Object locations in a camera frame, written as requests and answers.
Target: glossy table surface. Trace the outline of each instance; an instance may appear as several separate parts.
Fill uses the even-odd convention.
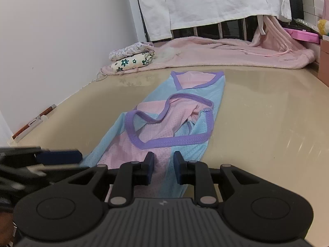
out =
[[[171,70],[92,82],[53,110],[19,145],[77,148],[87,154],[119,114],[134,108]],[[225,73],[224,95],[203,161],[213,168],[233,164],[305,197],[315,214],[306,239],[316,247],[329,246],[329,88],[306,69],[174,70]]]

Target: brown box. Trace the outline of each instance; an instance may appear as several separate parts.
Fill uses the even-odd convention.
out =
[[[329,86],[329,42],[321,40],[320,66],[318,79]]]

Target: pink blanket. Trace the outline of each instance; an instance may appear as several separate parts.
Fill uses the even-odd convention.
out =
[[[314,52],[292,39],[275,17],[264,16],[264,23],[266,35],[261,35],[257,29],[252,42],[194,36],[178,38],[157,48],[157,58],[145,67],[114,72],[107,66],[102,68],[102,72],[122,75],[144,70],[209,65],[301,69],[315,60]]]

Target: pink box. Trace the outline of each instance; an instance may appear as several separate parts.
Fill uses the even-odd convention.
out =
[[[290,34],[290,36],[296,40],[306,41],[311,43],[319,44],[319,35],[314,33],[309,33],[308,31],[304,30],[296,30],[296,29],[287,29],[284,28],[286,32]]]

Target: ribbed gray surface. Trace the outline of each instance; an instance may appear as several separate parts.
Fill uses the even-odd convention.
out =
[[[135,199],[126,208],[112,209],[104,221],[81,238],[62,243],[23,239],[17,247],[311,247],[304,240],[285,244],[258,243],[229,228],[213,209],[191,199]]]

